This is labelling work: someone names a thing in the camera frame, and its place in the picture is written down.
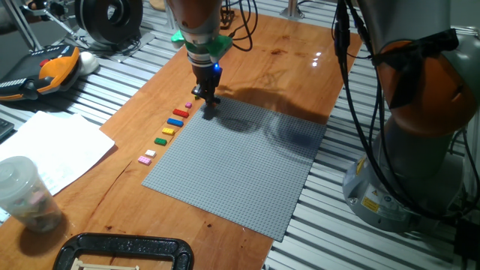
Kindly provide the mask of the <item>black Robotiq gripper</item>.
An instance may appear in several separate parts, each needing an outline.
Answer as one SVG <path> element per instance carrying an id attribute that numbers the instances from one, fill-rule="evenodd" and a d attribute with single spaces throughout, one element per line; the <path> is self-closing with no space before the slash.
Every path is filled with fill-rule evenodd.
<path id="1" fill-rule="evenodd" d="M 196 99 L 205 99 L 207 104 L 219 104 L 221 99 L 215 96 L 215 89 L 218 87 L 222 68 L 218 63 L 214 63 L 205 67 L 193 66 L 193 74 L 196 77 L 196 86 L 193 87 L 191 94 L 195 96 Z M 207 85 L 205 90 L 200 85 L 202 83 L 212 83 L 212 85 Z"/>

